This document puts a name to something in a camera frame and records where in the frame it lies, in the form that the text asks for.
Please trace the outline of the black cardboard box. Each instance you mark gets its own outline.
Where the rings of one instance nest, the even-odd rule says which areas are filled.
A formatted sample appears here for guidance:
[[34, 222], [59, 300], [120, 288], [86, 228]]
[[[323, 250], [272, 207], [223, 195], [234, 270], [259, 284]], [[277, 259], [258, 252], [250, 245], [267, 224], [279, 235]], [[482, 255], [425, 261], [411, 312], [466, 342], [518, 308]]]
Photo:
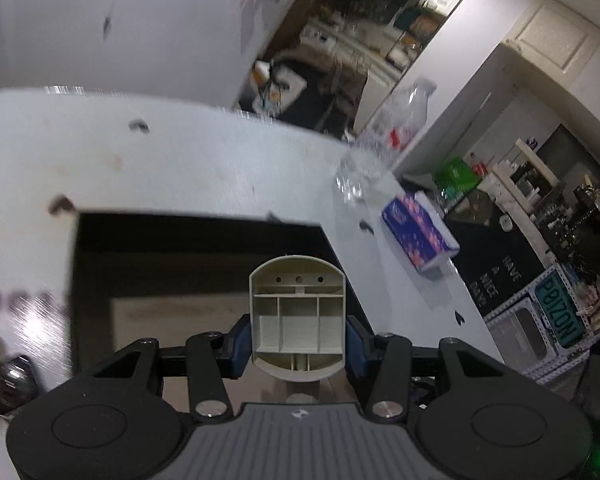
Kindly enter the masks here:
[[[110, 301], [118, 297], [245, 292], [257, 266], [275, 257], [339, 261], [321, 226], [268, 220], [160, 214], [80, 214], [70, 286], [71, 361], [75, 373], [114, 353]], [[164, 378], [186, 378], [185, 344], [161, 348], [140, 340], [140, 361], [113, 367], [114, 379], [145, 377], [162, 393]]]

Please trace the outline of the beige plastic brush holder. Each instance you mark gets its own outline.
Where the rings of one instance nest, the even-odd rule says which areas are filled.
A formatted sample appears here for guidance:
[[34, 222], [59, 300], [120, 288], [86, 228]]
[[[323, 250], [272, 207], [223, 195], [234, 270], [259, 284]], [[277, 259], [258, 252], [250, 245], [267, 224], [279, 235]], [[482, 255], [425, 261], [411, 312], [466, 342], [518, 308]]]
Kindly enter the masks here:
[[347, 280], [333, 264], [281, 256], [249, 277], [251, 361], [285, 387], [289, 403], [316, 402], [343, 370]]

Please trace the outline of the purple tissue pack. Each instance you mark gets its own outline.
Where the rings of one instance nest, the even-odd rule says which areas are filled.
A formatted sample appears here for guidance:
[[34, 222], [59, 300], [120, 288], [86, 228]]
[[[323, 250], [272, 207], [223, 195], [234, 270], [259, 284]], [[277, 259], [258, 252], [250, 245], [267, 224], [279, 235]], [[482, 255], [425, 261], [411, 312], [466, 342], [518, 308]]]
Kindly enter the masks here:
[[442, 266], [460, 252], [460, 243], [422, 191], [397, 195], [381, 218], [419, 273]]

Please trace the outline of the green licence plate sign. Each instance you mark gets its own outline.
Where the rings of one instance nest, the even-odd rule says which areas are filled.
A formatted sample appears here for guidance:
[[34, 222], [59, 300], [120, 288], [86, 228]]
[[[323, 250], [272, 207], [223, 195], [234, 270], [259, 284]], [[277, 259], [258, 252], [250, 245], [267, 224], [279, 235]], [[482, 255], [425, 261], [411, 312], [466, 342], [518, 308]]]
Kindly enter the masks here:
[[591, 333], [590, 326], [580, 312], [560, 267], [554, 264], [547, 269], [531, 286], [531, 290], [556, 344], [564, 350], [582, 344]]

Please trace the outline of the green tissue package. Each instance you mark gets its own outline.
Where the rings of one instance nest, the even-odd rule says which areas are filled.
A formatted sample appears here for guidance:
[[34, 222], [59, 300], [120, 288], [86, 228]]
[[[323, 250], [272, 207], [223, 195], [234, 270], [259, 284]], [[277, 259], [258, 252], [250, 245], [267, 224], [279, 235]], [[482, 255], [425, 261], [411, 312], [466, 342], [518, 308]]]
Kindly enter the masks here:
[[473, 190], [479, 182], [479, 177], [459, 157], [449, 159], [434, 172], [434, 184], [446, 200], [463, 196]]

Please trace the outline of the clear plastic water bottle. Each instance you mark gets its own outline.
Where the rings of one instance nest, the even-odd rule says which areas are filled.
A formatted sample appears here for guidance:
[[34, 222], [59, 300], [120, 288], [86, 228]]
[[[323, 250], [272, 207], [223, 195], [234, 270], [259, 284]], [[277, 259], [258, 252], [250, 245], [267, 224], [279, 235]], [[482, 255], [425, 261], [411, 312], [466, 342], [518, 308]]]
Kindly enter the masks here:
[[362, 200], [422, 130], [436, 90], [433, 81], [418, 78], [382, 102], [340, 160], [335, 182], [346, 202]]

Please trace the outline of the white cartoon tote bag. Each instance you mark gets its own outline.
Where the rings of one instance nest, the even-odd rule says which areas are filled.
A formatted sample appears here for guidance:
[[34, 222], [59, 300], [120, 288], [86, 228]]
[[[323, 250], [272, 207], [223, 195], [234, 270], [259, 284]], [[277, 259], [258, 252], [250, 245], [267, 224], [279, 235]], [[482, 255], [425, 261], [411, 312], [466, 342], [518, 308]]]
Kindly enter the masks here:
[[286, 112], [306, 88], [306, 80], [286, 65], [257, 61], [250, 81], [256, 95], [252, 109], [261, 116], [275, 118]]

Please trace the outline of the brown cloth covered chair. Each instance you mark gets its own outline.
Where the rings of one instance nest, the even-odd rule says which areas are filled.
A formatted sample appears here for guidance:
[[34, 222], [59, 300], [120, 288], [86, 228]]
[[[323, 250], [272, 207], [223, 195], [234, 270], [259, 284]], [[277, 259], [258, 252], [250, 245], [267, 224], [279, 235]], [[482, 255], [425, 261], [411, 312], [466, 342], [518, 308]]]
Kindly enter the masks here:
[[277, 119], [341, 139], [354, 122], [367, 77], [334, 60], [287, 56], [276, 63], [306, 82], [300, 96]]

